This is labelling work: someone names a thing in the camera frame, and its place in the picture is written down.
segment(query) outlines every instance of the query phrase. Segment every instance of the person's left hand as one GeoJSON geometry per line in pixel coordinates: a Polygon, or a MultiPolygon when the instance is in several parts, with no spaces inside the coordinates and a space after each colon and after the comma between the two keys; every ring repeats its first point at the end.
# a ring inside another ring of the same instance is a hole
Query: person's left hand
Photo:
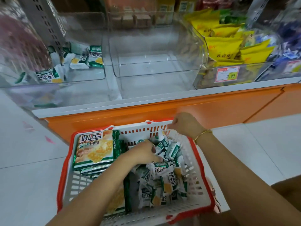
{"type": "Polygon", "coordinates": [[[151,162],[162,162],[162,158],[155,155],[155,152],[155,146],[152,144],[152,142],[145,140],[131,148],[127,153],[130,155],[133,163],[137,165],[151,162]]]}

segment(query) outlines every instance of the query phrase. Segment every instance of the red basket rim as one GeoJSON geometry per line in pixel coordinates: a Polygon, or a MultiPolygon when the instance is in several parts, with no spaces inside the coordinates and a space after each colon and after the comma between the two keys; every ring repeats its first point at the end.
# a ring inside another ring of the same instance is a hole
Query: red basket rim
{"type": "MultiPolygon", "coordinates": [[[[160,121],[168,121],[166,119],[164,120],[152,120],[153,122],[160,122],[160,121]]],[[[73,144],[74,144],[74,138],[77,134],[79,133],[85,133],[85,132],[93,132],[93,131],[100,131],[100,130],[104,130],[106,128],[109,128],[110,126],[106,126],[106,127],[102,127],[102,128],[98,128],[98,129],[89,129],[89,130],[83,130],[83,131],[78,131],[78,132],[74,132],[71,136],[71,142],[70,142],[70,146],[69,146],[69,151],[68,151],[68,154],[64,160],[64,163],[63,163],[63,167],[62,167],[62,172],[61,172],[61,177],[60,177],[60,181],[59,181],[59,184],[58,184],[58,192],[57,192],[57,206],[58,206],[58,210],[57,210],[57,213],[63,208],[63,195],[64,195],[64,190],[65,190],[65,186],[66,186],[66,178],[67,178],[67,173],[68,173],[68,164],[69,164],[69,160],[70,160],[70,157],[72,155],[72,152],[73,152],[73,144]]],[[[204,181],[204,184],[205,184],[205,187],[206,187],[206,190],[209,194],[209,197],[210,197],[210,205],[208,206],[205,206],[205,207],[200,207],[200,208],[197,208],[197,209],[193,209],[193,210],[188,210],[188,211],[185,211],[185,212],[182,212],[182,213],[179,213],[173,220],[171,221],[168,221],[167,223],[169,224],[174,224],[175,222],[179,221],[179,220],[182,220],[184,218],[187,218],[187,217],[192,217],[194,215],[197,215],[199,213],[204,213],[204,212],[209,212],[209,211],[212,211],[214,209],[214,206],[215,206],[215,200],[214,200],[214,197],[211,193],[211,189],[209,187],[209,184],[207,182],[207,179],[206,179],[206,176],[205,176],[205,170],[204,170],[204,165],[202,163],[202,160],[201,160],[201,157],[199,155],[199,152],[198,152],[198,149],[194,143],[194,141],[190,138],[190,137],[187,137],[189,142],[190,142],[190,145],[191,145],[191,148],[194,152],[194,156],[198,162],[198,165],[199,165],[199,168],[200,168],[200,171],[201,171],[201,176],[202,176],[202,179],[204,181]]]]}

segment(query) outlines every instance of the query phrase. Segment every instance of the tiled floor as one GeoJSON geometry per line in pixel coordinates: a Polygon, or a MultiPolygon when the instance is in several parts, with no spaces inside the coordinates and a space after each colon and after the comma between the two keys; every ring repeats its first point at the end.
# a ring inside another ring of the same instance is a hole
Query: tiled floor
{"type": "MultiPolygon", "coordinates": [[[[56,213],[68,146],[20,108],[3,109],[3,103],[7,102],[0,99],[0,225],[44,225],[56,213]]],[[[214,134],[269,185],[301,174],[301,114],[218,128],[214,134]]],[[[217,196],[227,210],[218,188],[217,196]]]]}

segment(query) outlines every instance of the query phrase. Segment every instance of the shopping basket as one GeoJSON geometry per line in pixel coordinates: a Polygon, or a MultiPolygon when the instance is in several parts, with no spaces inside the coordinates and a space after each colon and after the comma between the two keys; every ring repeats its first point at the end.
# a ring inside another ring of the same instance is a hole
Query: shopping basket
{"type": "Polygon", "coordinates": [[[78,137],[81,134],[116,129],[120,132],[119,139],[124,140],[129,146],[132,146],[135,145],[138,140],[148,139],[157,135],[159,128],[165,130],[169,137],[181,143],[181,151],[183,153],[187,173],[187,201],[177,200],[173,201],[170,205],[139,209],[129,214],[111,215],[105,217],[101,225],[125,226],[144,224],[152,226],[163,223],[174,224],[176,221],[186,217],[212,211],[215,202],[205,178],[204,167],[198,150],[192,139],[180,135],[175,130],[166,128],[167,124],[171,122],[172,120],[145,121],[142,123],[109,126],[73,133],[58,187],[58,212],[92,182],[91,179],[81,175],[78,171],[73,171],[72,168],[78,137]]]}

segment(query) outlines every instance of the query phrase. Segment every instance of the forearm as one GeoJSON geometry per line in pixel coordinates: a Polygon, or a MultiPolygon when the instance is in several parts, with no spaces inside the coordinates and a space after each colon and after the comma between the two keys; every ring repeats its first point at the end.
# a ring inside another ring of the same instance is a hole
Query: forearm
{"type": "Polygon", "coordinates": [[[99,226],[109,202],[133,166],[128,152],[119,156],[47,226],[99,226]]]}
{"type": "Polygon", "coordinates": [[[212,134],[197,144],[203,151],[231,212],[241,225],[301,225],[301,214],[237,159],[212,134]]]}

